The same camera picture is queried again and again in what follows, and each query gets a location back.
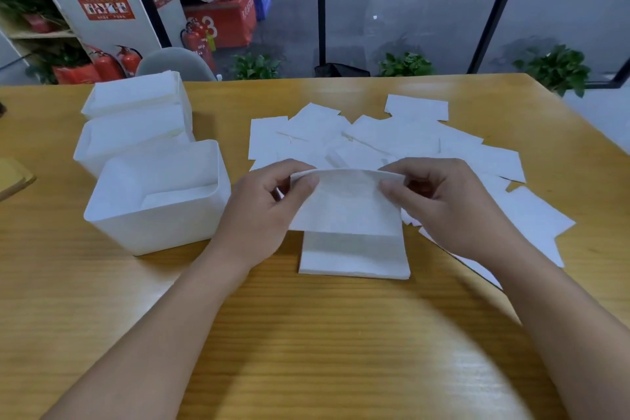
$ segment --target gray chair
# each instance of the gray chair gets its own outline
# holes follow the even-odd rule
[[[161,74],[166,70],[179,72],[184,82],[217,81],[217,77],[198,54],[181,47],[162,48],[148,54],[138,65],[136,76]]]

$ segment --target person's left hand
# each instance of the person's left hand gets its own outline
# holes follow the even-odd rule
[[[289,177],[312,169],[301,161],[284,160],[243,176],[232,188],[209,249],[218,250],[232,263],[242,263],[247,271],[271,256],[280,247],[298,209],[319,183],[319,178],[310,174],[289,190]],[[276,188],[285,194],[280,201],[273,193]]]

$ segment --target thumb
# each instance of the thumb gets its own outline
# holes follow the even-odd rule
[[[423,223],[425,218],[433,208],[435,201],[414,193],[406,186],[391,181],[383,180],[379,183],[379,189],[391,202],[404,208],[410,216]]]
[[[314,174],[300,178],[285,197],[278,202],[277,207],[283,211],[289,220],[292,220],[304,201],[315,191],[318,183],[319,178]]]

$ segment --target white floor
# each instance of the white floor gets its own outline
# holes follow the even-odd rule
[[[630,82],[617,90],[588,90],[584,98],[571,92],[564,101],[630,155]]]

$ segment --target potted plant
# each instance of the potted plant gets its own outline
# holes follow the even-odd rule
[[[38,63],[27,73],[37,76],[47,85],[78,85],[101,82],[90,57],[81,49],[65,43],[57,50],[41,51]]]
[[[40,34],[59,30],[66,23],[57,8],[46,0],[0,0],[0,8],[14,20],[24,19]]]
[[[379,76],[421,76],[435,73],[431,62],[417,53],[405,52],[401,58],[390,53],[379,62]]]
[[[258,55],[254,57],[251,53],[234,55],[236,62],[232,71],[236,80],[266,80],[269,78],[279,78],[279,60],[271,60],[269,55]]]
[[[530,61],[515,60],[512,65],[561,97],[566,90],[573,90],[580,98],[584,96],[590,68],[583,65],[582,52],[566,45],[556,45],[545,56],[539,56],[536,48],[529,48],[527,52],[534,56]]]

